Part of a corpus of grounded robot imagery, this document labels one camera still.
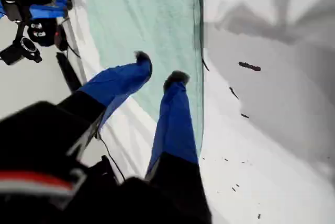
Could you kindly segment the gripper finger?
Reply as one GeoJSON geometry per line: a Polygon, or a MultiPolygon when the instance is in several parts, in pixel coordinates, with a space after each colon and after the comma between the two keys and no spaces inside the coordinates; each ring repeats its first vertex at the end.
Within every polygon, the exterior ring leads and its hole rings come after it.
{"type": "Polygon", "coordinates": [[[181,71],[173,71],[164,82],[146,180],[178,197],[204,198],[188,82],[189,76],[181,71]]]}
{"type": "Polygon", "coordinates": [[[68,0],[53,0],[45,5],[31,5],[29,7],[32,19],[67,17],[71,9],[72,2],[68,0]]]}
{"type": "Polygon", "coordinates": [[[107,68],[59,103],[70,116],[65,131],[83,133],[91,125],[100,129],[129,96],[141,89],[152,75],[152,62],[143,51],[135,53],[136,61],[107,68]]]}

